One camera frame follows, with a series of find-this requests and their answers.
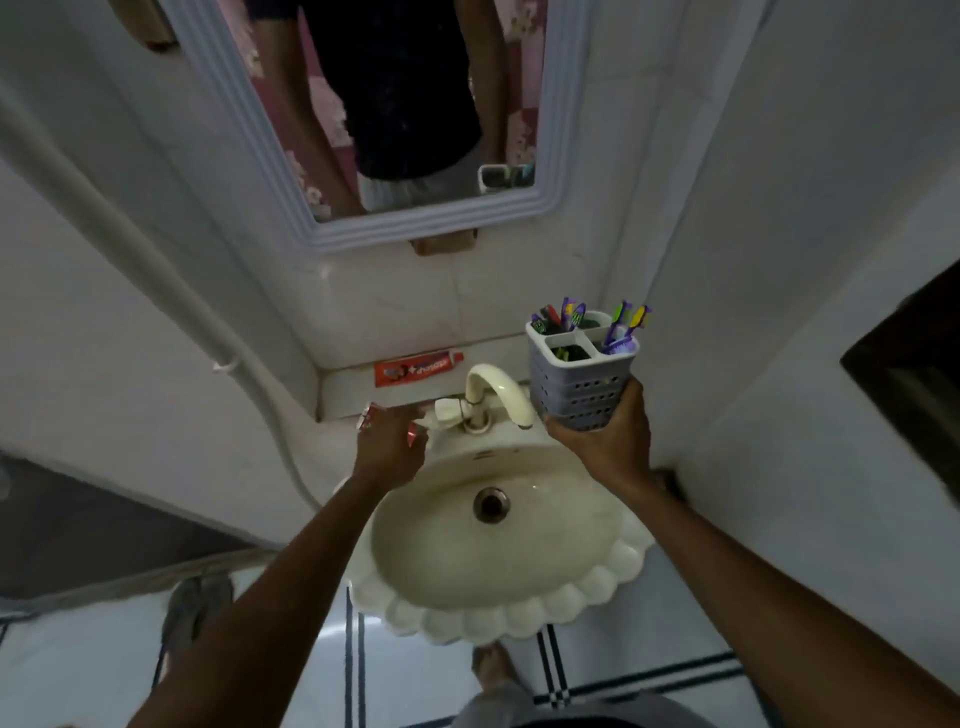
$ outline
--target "bathroom sink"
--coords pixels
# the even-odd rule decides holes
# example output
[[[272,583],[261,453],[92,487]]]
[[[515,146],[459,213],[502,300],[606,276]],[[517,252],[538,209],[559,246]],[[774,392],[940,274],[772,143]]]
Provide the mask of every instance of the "bathroom sink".
[[[440,440],[367,523],[347,570],[360,611],[482,644],[571,621],[639,574],[653,537],[539,422]]]

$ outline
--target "mirror frame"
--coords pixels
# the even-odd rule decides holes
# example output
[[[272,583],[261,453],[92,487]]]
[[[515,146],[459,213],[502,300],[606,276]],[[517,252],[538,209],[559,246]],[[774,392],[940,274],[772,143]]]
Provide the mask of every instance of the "mirror frame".
[[[358,218],[317,222],[247,76],[217,0],[160,0],[187,59],[232,120],[268,192],[264,205],[303,251],[327,252],[469,230],[552,210],[564,195],[580,110],[593,0],[551,0],[532,187]]]

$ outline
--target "foot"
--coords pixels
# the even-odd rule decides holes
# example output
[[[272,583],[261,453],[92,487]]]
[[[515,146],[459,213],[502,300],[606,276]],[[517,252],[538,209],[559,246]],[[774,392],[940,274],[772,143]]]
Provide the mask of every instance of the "foot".
[[[507,680],[519,682],[514,661],[510,659],[507,648],[500,643],[473,648],[473,674],[477,676],[480,687],[491,691]]]

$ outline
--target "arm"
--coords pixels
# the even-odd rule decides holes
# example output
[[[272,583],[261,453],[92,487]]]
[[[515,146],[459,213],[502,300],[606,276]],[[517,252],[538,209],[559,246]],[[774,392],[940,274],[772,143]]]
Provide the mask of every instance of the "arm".
[[[493,0],[456,0],[486,163],[507,158],[507,44]]]
[[[334,215],[362,215],[363,206],[347,184],[340,162],[313,110],[297,20],[257,20],[253,31],[267,82],[307,154],[317,161],[317,184]]]
[[[280,724],[367,519],[423,464],[425,435],[407,446],[419,416],[386,410],[360,432],[344,487],[173,665],[129,728]]]
[[[639,382],[605,428],[547,428],[643,520],[788,725],[960,725],[960,697],[656,485]]]

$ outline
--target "hand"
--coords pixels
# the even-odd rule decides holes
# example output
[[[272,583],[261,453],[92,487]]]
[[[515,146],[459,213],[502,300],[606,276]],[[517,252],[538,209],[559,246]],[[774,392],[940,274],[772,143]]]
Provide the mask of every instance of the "hand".
[[[423,465],[427,435],[421,428],[417,439],[408,445],[407,428],[422,416],[416,405],[376,412],[370,426],[357,433],[352,479],[372,485],[384,494],[409,483]]]
[[[546,431],[572,450],[590,477],[616,496],[654,482],[650,474],[650,423],[643,408],[643,385],[632,376],[607,426],[577,432],[548,417]]]

